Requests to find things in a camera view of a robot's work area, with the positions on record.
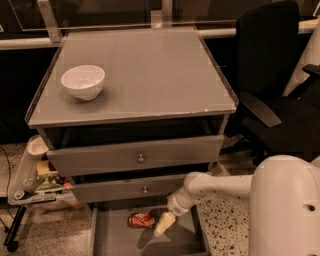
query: speckled floor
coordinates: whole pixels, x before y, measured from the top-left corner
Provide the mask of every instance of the speckled floor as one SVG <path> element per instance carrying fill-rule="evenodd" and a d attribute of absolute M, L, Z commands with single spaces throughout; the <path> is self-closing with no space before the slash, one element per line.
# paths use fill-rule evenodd
<path fill-rule="evenodd" d="M 24 151 L 25 145 L 1 145 L 8 153 L 12 179 Z M 250 174 L 254 171 L 249 152 L 221 155 L 213 166 L 217 176 Z M 0 196 L 6 195 L 8 164 L 4 153 L 0 152 Z M 224 196 L 212 195 L 200 207 L 200 216 L 204 223 L 210 251 L 213 256 L 248 255 L 248 202 Z M 0 208 L 0 217 L 10 226 L 12 218 L 5 207 Z M 0 240 L 6 234 L 0 225 Z M 19 247 L 14 253 L 8 253 L 0 246 L 0 255 L 56 256 L 91 255 L 91 215 L 86 207 L 82 209 L 66 208 L 50 210 L 39 215 L 37 211 L 27 210 L 23 219 L 23 229 L 19 230 Z"/>

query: open drawer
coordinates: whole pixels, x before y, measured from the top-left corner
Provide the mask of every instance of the open drawer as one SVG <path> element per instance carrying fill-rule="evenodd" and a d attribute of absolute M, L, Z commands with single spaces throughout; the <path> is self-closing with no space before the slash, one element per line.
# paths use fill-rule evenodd
<path fill-rule="evenodd" d="M 153 197 L 95 204 L 92 255 L 210 255 L 196 207 L 179 217 L 160 237 L 153 236 L 154 228 L 128 226 L 128 217 L 132 213 L 151 213 L 157 223 L 161 214 L 167 210 L 166 202 L 166 197 Z"/>

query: food item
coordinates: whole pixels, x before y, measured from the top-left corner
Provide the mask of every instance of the food item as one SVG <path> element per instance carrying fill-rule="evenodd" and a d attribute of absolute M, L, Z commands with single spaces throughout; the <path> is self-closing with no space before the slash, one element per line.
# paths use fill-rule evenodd
<path fill-rule="evenodd" d="M 154 231 L 155 236 L 161 236 L 176 221 L 176 216 L 171 212 L 164 212 Z"/>
<path fill-rule="evenodd" d="M 128 219 L 128 226 L 132 228 L 152 228 L 154 223 L 150 213 L 132 213 Z"/>

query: metal frame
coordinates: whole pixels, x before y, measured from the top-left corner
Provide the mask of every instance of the metal frame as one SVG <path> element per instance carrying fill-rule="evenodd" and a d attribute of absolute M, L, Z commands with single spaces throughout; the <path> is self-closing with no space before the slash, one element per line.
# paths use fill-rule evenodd
<path fill-rule="evenodd" d="M 62 33 L 58 28 L 50 1 L 37 0 L 37 4 L 39 6 L 44 23 L 46 24 L 50 41 L 52 43 L 60 43 L 62 39 Z"/>

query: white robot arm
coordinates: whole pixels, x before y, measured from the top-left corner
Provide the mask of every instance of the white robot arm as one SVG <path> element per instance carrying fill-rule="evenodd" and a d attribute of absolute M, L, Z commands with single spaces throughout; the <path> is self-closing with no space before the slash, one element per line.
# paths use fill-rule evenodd
<path fill-rule="evenodd" d="M 262 162 L 254 175 L 190 173 L 184 186 L 169 196 L 169 212 L 155 234 L 212 193 L 249 199 L 250 255 L 320 256 L 319 168 L 296 157 L 274 156 Z"/>

